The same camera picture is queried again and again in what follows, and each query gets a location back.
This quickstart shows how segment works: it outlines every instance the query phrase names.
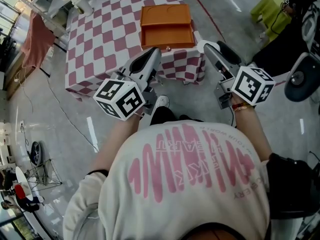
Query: hand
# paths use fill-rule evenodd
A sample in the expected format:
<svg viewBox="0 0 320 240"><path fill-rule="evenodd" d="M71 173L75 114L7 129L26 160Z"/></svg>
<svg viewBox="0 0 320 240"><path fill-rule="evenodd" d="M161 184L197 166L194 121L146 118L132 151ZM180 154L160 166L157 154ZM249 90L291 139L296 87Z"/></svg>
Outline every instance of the hand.
<svg viewBox="0 0 320 240"><path fill-rule="evenodd" d="M295 10L291 8L289 5L285 5L282 10L290 16L295 15Z"/></svg>
<svg viewBox="0 0 320 240"><path fill-rule="evenodd" d="M145 115L145 107L144 107L144 106L140 107L140 108L134 113L134 115L143 118L144 115Z"/></svg>
<svg viewBox="0 0 320 240"><path fill-rule="evenodd" d="M234 92L232 93L232 97L231 97L232 105L237 105L243 102L245 102L243 98L241 98L239 95L235 94Z"/></svg>

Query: white cloth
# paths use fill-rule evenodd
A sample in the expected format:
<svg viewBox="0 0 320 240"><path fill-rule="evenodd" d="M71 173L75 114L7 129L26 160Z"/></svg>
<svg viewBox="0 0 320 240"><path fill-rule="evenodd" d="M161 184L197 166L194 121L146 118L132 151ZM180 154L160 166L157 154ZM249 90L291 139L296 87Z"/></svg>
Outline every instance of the white cloth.
<svg viewBox="0 0 320 240"><path fill-rule="evenodd" d="M270 214L260 166L248 138L226 124L150 126L126 140L108 177L96 172L80 182L64 216L64 238L73 239L78 228L95 240L174 240L216 223L262 240ZM86 209L97 203L100 236L83 218L92 223Z"/></svg>

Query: wrist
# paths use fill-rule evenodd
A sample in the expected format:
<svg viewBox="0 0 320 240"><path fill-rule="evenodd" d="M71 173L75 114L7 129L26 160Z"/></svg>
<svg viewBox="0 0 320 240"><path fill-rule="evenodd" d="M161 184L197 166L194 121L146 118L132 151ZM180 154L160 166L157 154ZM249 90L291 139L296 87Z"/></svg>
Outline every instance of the wrist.
<svg viewBox="0 0 320 240"><path fill-rule="evenodd" d="M138 115L138 114L133 114L132 116L130 116L126 121L124 121L124 122L128 122L128 123L130 123L130 122L135 122L135 121L139 121L140 120L140 118L141 118L141 116L140 115Z"/></svg>
<svg viewBox="0 0 320 240"><path fill-rule="evenodd" d="M255 108L253 106L249 106L246 109L240 109L237 111L234 111L234 114L245 114L245 113L251 113L251 112L255 112Z"/></svg>
<svg viewBox="0 0 320 240"><path fill-rule="evenodd" d="M243 98L241 98L240 96L238 96L234 92L232 93L232 97L231 97L232 105L237 105L237 104L240 104L240 103L243 103L243 102L245 102L245 100Z"/></svg>
<svg viewBox="0 0 320 240"><path fill-rule="evenodd" d="M247 103L246 101L232 105L232 109L235 112L242 111L242 110L247 110L247 109L250 109L250 108L252 108L252 106L249 103Z"/></svg>

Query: white shoe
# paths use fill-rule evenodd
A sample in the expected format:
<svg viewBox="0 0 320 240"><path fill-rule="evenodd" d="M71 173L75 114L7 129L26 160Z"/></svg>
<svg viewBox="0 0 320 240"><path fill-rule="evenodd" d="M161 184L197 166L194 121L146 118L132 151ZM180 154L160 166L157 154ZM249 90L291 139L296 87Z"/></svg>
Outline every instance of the white shoe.
<svg viewBox="0 0 320 240"><path fill-rule="evenodd" d="M41 195L38 196L38 200L40 204L42 204L45 201L45 199Z"/></svg>
<svg viewBox="0 0 320 240"><path fill-rule="evenodd" d="M155 102L155 108L159 108L159 107L169 108L169 106L170 106L170 100L166 95L159 96Z"/></svg>

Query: red object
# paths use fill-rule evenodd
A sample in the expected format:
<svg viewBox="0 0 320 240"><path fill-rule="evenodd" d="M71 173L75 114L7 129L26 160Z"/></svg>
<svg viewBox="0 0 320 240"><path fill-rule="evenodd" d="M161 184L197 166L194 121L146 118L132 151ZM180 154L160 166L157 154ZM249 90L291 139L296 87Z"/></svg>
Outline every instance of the red object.
<svg viewBox="0 0 320 240"><path fill-rule="evenodd" d="M282 84L284 84L286 81L284 80L284 81L282 81L282 82L277 82L274 86L279 86L279 85L282 85Z"/></svg>
<svg viewBox="0 0 320 240"><path fill-rule="evenodd" d="M41 16L32 10L28 34L21 47L21 51L25 54L22 67L40 68L55 39L56 36L46 27Z"/></svg>
<svg viewBox="0 0 320 240"><path fill-rule="evenodd" d="M14 186L14 190L15 190L15 193L16 193L16 196L19 198L19 199L24 199L26 198L26 193L24 192L24 189L22 188L21 185L15 185Z"/></svg>
<svg viewBox="0 0 320 240"><path fill-rule="evenodd" d="M243 106L249 106L250 104L247 103L247 102L242 102L242 103L239 103L239 104L235 104L235 105L232 105L232 108L233 110L237 109L237 108L240 108L240 107L243 107Z"/></svg>
<svg viewBox="0 0 320 240"><path fill-rule="evenodd" d="M207 9L205 8L205 6L202 4L202 2L200 0L197 0L197 2L201 5L202 9L204 10L204 12L206 13L206 15L208 15L209 19L211 20L212 24L215 26L215 29L218 31L218 33L220 34L220 36L222 37L223 41L225 43L226 40L224 38L224 36L222 35L220 29L218 28L217 24L215 23L214 19L211 17L211 15L209 14L209 12L207 11Z"/></svg>

